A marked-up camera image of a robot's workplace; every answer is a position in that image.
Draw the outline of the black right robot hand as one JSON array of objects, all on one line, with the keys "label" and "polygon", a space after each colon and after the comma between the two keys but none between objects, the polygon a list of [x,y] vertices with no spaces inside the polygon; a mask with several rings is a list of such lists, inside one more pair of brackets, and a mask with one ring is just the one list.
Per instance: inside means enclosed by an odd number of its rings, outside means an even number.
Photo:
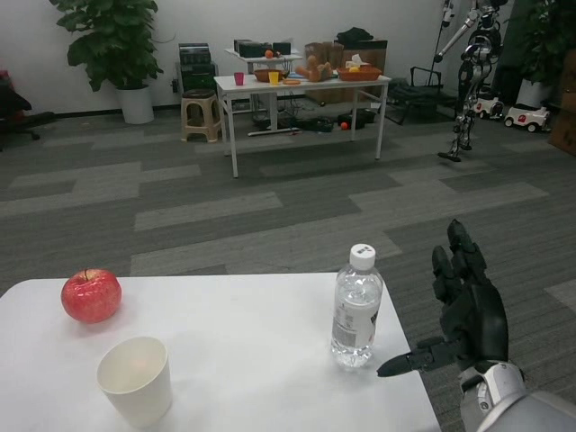
[{"label": "black right robot hand", "polygon": [[377,369],[381,378],[451,364],[463,371],[481,362],[509,360],[508,320],[500,293],[486,275],[483,254],[459,220],[451,221],[447,236],[452,254],[441,246],[432,253],[433,290],[443,303],[443,335],[386,361]]}]

